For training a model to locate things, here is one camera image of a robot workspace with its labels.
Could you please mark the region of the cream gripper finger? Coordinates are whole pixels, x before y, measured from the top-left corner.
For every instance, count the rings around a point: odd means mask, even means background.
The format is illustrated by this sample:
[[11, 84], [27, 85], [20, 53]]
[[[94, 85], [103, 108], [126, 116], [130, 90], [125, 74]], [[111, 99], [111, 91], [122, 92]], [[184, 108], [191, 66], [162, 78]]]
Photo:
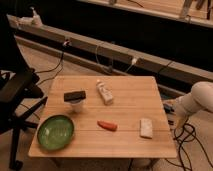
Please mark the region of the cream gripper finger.
[[185, 123], [185, 117], [178, 117], [176, 120], [176, 128], [177, 129], [182, 128], [184, 123]]

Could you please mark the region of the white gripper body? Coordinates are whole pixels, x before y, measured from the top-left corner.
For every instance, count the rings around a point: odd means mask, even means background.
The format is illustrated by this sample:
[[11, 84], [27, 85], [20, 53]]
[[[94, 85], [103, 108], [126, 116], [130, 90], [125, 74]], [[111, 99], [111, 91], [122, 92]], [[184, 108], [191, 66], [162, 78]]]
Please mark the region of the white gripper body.
[[174, 109], [174, 112], [176, 113], [176, 115], [178, 117], [181, 117], [181, 118], [189, 117], [189, 112], [181, 104], [181, 98], [180, 97], [175, 99], [175, 101], [173, 103], [173, 109]]

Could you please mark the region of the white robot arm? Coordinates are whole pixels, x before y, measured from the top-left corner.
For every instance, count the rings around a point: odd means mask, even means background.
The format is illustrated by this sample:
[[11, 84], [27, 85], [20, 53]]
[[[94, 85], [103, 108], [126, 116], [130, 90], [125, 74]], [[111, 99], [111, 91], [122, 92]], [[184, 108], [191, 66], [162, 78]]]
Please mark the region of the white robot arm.
[[181, 128], [190, 116], [200, 110], [213, 113], [213, 83], [195, 83], [189, 93], [174, 100], [172, 108], [178, 118], [177, 128]]

